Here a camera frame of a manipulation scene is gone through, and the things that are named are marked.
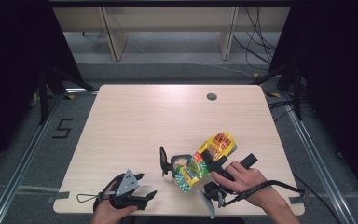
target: snack bag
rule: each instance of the snack bag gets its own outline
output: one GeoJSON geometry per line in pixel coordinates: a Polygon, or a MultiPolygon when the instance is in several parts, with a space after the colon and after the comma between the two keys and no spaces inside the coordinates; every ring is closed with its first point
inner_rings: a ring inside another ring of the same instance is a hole
{"type": "Polygon", "coordinates": [[[227,132],[219,133],[210,137],[189,159],[186,166],[179,168],[177,182],[183,192],[187,192],[200,179],[209,174],[205,161],[202,159],[201,153],[204,150],[212,155],[215,161],[222,156],[229,156],[237,149],[234,139],[227,132]]]}

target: wooden table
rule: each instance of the wooden table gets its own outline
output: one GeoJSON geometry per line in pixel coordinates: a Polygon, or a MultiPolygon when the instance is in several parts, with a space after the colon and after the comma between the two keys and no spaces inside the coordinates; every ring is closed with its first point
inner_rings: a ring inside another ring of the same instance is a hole
{"type": "MultiPolygon", "coordinates": [[[[134,195],[157,190],[144,211],[145,216],[209,216],[197,189],[211,181],[208,175],[183,193],[171,175],[161,176],[159,147],[168,158],[193,154],[209,137],[229,132],[238,145],[228,157],[241,161],[250,153],[258,158],[255,168],[267,179],[295,186],[265,96],[258,86],[247,85],[105,85],[100,88],[79,139],[60,192],[68,199],[54,204],[58,213],[92,213],[93,200],[79,203],[77,194],[97,194],[116,175],[131,169],[144,173],[134,195]],[[211,101],[207,94],[214,93],[211,101]]],[[[289,202],[298,194],[275,188],[289,202]]],[[[217,216],[265,215],[246,201],[217,208],[217,216]]],[[[294,213],[304,212],[303,204],[291,204],[294,213]]]]}

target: hand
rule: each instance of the hand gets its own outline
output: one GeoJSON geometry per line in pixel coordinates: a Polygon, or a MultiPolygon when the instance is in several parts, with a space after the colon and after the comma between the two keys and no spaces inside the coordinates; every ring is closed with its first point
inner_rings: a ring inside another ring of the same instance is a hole
{"type": "MultiPolygon", "coordinates": [[[[110,191],[115,185],[114,182],[107,191],[110,191]]],[[[128,206],[122,209],[114,208],[109,202],[109,196],[104,195],[103,200],[98,204],[97,209],[94,212],[91,224],[116,224],[123,217],[128,216],[138,210],[136,206],[128,206]]]]}
{"type": "MultiPolygon", "coordinates": [[[[234,177],[234,181],[222,177],[217,172],[211,172],[211,176],[218,184],[237,193],[267,181],[259,170],[247,170],[237,161],[232,162],[225,170],[234,177]]],[[[257,191],[247,201],[262,208],[276,223],[299,223],[287,202],[272,186],[257,191]]]]}

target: black cable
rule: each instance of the black cable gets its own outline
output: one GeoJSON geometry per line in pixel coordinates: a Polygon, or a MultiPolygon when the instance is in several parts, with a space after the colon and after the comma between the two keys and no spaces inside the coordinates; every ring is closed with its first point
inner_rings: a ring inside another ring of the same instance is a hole
{"type": "MultiPolygon", "coordinates": [[[[253,38],[251,37],[251,35],[249,35],[249,32],[246,32],[246,34],[247,34],[247,35],[249,36],[249,38],[251,38],[251,39],[253,40],[253,42],[255,42],[257,45],[259,45],[259,46],[261,46],[261,47],[264,47],[263,44],[259,43],[259,42],[258,42],[257,40],[255,40],[255,39],[253,39],[253,38]]],[[[266,48],[275,50],[275,48],[269,47],[269,46],[266,46],[266,48]]]]}
{"type": "Polygon", "coordinates": [[[287,113],[289,113],[290,111],[293,111],[294,109],[290,109],[286,112],[284,112],[282,115],[280,115],[277,119],[274,120],[274,122],[278,121],[279,119],[281,119],[284,115],[286,115],[287,113]]]}
{"type": "Polygon", "coordinates": [[[268,187],[268,186],[271,186],[271,185],[277,185],[277,186],[280,186],[282,188],[285,188],[285,189],[290,189],[291,191],[294,191],[294,192],[297,192],[297,193],[300,193],[300,194],[303,194],[305,192],[304,189],[297,189],[295,187],[292,187],[290,185],[287,185],[281,181],[278,181],[278,180],[268,180],[266,182],[263,182],[251,189],[248,189],[246,190],[245,192],[243,193],[240,193],[237,197],[235,197],[233,200],[227,202],[227,203],[224,203],[222,206],[226,206],[226,205],[229,205],[229,204],[232,204],[232,203],[235,203],[235,202],[238,202],[242,199],[247,199],[249,198],[252,194],[258,192],[259,190],[265,188],[265,187],[268,187]]]}
{"type": "MultiPolygon", "coordinates": [[[[253,25],[253,27],[254,27],[254,31],[252,32],[252,35],[250,36],[251,39],[248,41],[248,45],[245,47],[246,49],[249,49],[249,46],[250,46],[250,44],[251,44],[251,42],[252,42],[252,40],[253,40],[253,36],[255,35],[255,32],[257,32],[257,30],[256,30],[256,27],[255,27],[255,24],[253,23],[253,19],[252,19],[251,15],[250,15],[249,12],[248,12],[247,7],[245,7],[245,10],[246,10],[246,12],[247,12],[247,14],[248,14],[248,17],[249,17],[249,19],[251,20],[252,25],[253,25]]],[[[249,60],[248,60],[248,51],[246,51],[246,53],[245,53],[245,60],[246,60],[246,62],[247,62],[251,67],[253,67],[254,69],[259,69],[259,70],[268,71],[268,69],[257,68],[257,67],[252,66],[252,65],[249,63],[249,60]]]]}
{"type": "Polygon", "coordinates": [[[261,22],[260,22],[260,7],[256,7],[256,22],[254,23],[254,20],[252,19],[252,17],[250,16],[250,13],[248,11],[248,8],[245,7],[245,10],[246,10],[246,13],[248,14],[248,17],[254,27],[254,32],[252,33],[252,36],[251,37],[251,40],[254,40],[253,39],[253,35],[255,34],[255,32],[257,33],[258,37],[260,38],[261,42],[263,43],[262,46],[264,48],[264,51],[266,52],[267,54],[267,57],[268,59],[270,60],[270,57],[272,58],[272,54],[269,52],[269,48],[268,46],[266,45],[269,44],[271,47],[273,47],[275,49],[275,46],[273,46],[272,44],[270,44],[262,35],[262,31],[261,31],[261,22]]]}
{"type": "Polygon", "coordinates": [[[319,199],[319,201],[321,201],[321,203],[328,209],[328,211],[331,213],[331,215],[333,216],[333,218],[336,220],[336,222],[338,224],[340,224],[341,222],[339,221],[337,215],[334,213],[333,209],[331,209],[331,207],[321,198],[321,196],[319,196],[313,189],[310,188],[310,186],[308,186],[302,179],[300,179],[300,177],[298,177],[295,173],[293,173],[293,176],[299,181],[301,182],[307,189],[310,190],[310,192],[313,193],[313,195],[315,195],[315,197],[317,199],[319,199]]]}
{"type": "Polygon", "coordinates": [[[265,63],[267,63],[267,64],[270,64],[269,61],[267,61],[266,59],[264,59],[264,58],[262,58],[261,56],[259,56],[256,52],[254,52],[254,51],[252,51],[252,50],[246,48],[246,47],[237,39],[237,37],[236,37],[235,35],[234,35],[233,37],[234,37],[235,41],[237,41],[237,43],[238,43],[243,49],[245,49],[246,51],[249,51],[249,52],[252,53],[255,57],[259,58],[259,59],[262,60],[263,62],[265,62],[265,63]]]}
{"type": "Polygon", "coordinates": [[[281,106],[281,105],[286,105],[286,104],[289,104],[289,103],[292,103],[293,101],[280,101],[280,102],[276,102],[276,103],[272,103],[272,104],[269,104],[268,107],[269,107],[269,111],[272,112],[272,110],[277,107],[277,106],[281,106]]]}

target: small round hole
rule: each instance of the small round hole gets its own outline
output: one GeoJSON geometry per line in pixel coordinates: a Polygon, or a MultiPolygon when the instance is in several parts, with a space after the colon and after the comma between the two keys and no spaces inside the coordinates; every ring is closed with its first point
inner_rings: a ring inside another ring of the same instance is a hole
{"type": "Polygon", "coordinates": [[[206,95],[206,98],[208,98],[208,100],[210,101],[214,101],[217,99],[217,95],[214,93],[208,93],[208,95],[206,95]]]}

